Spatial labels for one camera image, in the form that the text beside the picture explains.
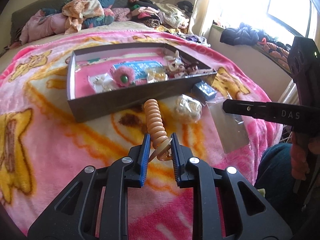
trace orange coil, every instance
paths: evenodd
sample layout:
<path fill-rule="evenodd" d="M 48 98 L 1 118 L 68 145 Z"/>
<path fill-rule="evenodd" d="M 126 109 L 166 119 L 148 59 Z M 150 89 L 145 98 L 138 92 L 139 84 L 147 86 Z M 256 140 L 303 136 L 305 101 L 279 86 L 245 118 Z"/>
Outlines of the orange coil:
<path fill-rule="evenodd" d="M 171 138 L 168 138 L 163 127 L 161 113 L 158 102 L 155 99 L 149 99 L 144 104 L 148 133 L 151 136 L 152 146 L 155 151 L 149 158 L 149 161 L 157 157 L 160 161 L 171 160 L 168 150 L 170 149 Z"/>

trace person's leg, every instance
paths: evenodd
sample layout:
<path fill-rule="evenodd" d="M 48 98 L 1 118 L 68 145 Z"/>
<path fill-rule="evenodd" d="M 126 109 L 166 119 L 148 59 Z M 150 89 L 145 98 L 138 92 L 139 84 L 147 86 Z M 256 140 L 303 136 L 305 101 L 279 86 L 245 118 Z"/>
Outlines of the person's leg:
<path fill-rule="evenodd" d="M 266 190 L 266 200 L 294 231 L 294 224 L 301 215 L 301 206 L 294 201 L 291 175 L 291 144 L 281 143 L 268 148 L 258 168 L 255 188 Z"/>

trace green gem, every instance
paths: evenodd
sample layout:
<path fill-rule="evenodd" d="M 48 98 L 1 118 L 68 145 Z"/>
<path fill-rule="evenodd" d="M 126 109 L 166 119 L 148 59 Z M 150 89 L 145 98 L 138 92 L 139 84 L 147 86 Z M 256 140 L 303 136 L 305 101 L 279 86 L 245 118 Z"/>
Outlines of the green gem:
<path fill-rule="evenodd" d="M 122 76 L 120 77 L 120 80 L 121 80 L 121 82 L 122 82 L 123 84 L 126 84 L 126 83 L 129 82 L 129 78 L 128 78 L 128 76 L 126 76 L 126 75 L 122 75 Z"/>

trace cardboard box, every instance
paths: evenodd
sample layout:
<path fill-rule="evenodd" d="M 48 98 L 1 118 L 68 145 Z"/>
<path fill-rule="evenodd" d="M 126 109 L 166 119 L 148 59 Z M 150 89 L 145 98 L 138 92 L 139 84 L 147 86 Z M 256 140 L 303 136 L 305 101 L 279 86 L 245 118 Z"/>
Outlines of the cardboard box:
<path fill-rule="evenodd" d="M 178 50 L 184 60 L 190 63 L 199 62 L 199 69 L 210 69 L 207 65 L 191 55 L 164 43 L 122 43 L 75 50 L 70 57 L 68 66 L 67 99 L 76 121 L 85 122 L 115 113 L 138 104 L 143 104 L 151 98 L 163 99 L 190 93 L 194 84 L 205 80 L 208 75 L 216 74 L 216 72 L 212 72 L 209 74 L 187 76 L 185 78 L 174 78 L 162 82 L 120 88 L 118 90 L 92 94 L 90 96 L 76 97 L 76 62 L 96 58 L 115 57 L 119 53 L 141 53 L 141 51 L 147 51 L 153 48 L 163 50 L 164 54 L 170 56 L 174 56 L 175 51 Z"/>

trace headboard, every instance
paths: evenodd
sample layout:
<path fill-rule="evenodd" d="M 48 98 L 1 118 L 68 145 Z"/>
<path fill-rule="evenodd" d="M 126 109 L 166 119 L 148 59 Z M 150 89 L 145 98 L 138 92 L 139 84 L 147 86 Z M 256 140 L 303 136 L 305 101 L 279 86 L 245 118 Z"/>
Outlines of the headboard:
<path fill-rule="evenodd" d="M 12 24 L 10 31 L 11 43 L 15 39 L 17 30 L 20 27 L 23 27 L 26 24 L 26 22 L 30 19 L 30 17 L 33 16 L 38 10 L 40 10 L 41 8 L 52 8 L 60 10 L 61 6 L 65 1 L 66 0 L 38 0 L 12 13 Z M 128 0 L 116 0 L 112 7 L 121 8 L 127 6 Z"/>

